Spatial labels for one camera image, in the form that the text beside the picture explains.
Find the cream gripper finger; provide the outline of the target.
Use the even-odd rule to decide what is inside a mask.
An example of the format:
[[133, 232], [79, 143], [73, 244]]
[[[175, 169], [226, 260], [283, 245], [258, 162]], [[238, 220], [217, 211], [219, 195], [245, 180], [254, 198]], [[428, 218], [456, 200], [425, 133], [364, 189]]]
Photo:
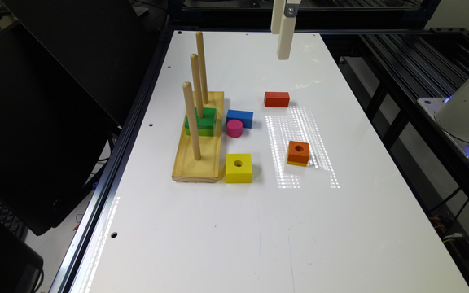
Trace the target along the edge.
[[299, 8], [300, 0], [286, 0], [278, 34], [277, 56], [279, 60], [287, 60], [290, 56]]
[[279, 34], [280, 32], [285, 4], [286, 0], [274, 0], [270, 25], [270, 31], [272, 34]]

